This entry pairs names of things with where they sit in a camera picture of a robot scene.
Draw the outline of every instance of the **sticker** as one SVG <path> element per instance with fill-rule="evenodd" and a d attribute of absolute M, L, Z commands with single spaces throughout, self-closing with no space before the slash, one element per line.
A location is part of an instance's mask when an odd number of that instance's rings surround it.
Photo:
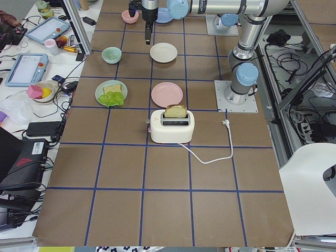
<path fill-rule="evenodd" d="M 31 154 L 32 155 L 40 155 L 40 154 L 42 154 L 43 145 L 44 145 L 44 142 L 34 143 L 33 151 L 32 151 Z"/>

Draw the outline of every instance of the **green lettuce leaf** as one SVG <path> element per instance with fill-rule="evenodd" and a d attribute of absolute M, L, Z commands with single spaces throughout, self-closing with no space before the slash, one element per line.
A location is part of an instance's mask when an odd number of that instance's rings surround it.
<path fill-rule="evenodd" d="M 121 106 L 124 104 L 124 96 L 120 92 L 108 91 L 106 94 L 102 94 L 98 97 L 98 101 L 105 104 L 106 107 L 115 105 Z"/>

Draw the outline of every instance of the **pink sponge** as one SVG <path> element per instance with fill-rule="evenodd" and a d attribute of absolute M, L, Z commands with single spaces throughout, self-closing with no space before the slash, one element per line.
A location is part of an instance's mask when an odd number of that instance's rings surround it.
<path fill-rule="evenodd" d="M 43 95 L 43 91 L 39 86 L 30 85 L 27 89 L 27 94 L 33 99 L 40 99 Z"/>

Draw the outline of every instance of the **cup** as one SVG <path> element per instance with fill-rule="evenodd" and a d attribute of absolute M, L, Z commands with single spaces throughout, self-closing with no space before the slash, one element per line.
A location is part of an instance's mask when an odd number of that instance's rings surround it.
<path fill-rule="evenodd" d="M 48 50 L 53 54 L 53 55 L 58 55 L 59 54 L 59 49 L 57 47 L 56 41 L 52 38 L 46 39 L 44 41 L 44 45 L 48 48 Z"/>

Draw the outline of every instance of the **white power cord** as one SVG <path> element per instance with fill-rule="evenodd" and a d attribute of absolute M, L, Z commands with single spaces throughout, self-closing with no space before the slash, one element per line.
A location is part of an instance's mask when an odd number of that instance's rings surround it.
<path fill-rule="evenodd" d="M 219 160 L 230 159 L 230 158 L 233 157 L 233 145 L 232 145 L 232 137 L 231 137 L 229 120 L 226 119 L 225 121 L 222 121 L 222 125 L 225 125 L 227 127 L 228 132 L 229 132 L 229 141 L 230 141 L 230 149 L 231 149 L 231 155 L 230 156 L 226 156 L 226 157 L 222 157 L 222 158 L 220 157 L 219 159 L 214 159 L 214 160 L 211 160 L 211 161 L 204 162 L 192 150 L 190 150 L 188 147 L 184 146 L 181 143 L 179 143 L 179 145 L 182 146 L 183 148 L 185 148 L 191 154 L 193 154 L 194 157 L 197 158 L 197 160 L 200 161 L 202 164 L 210 164 L 210 163 L 213 163 L 213 162 L 216 162 L 216 161 L 219 161 Z"/>

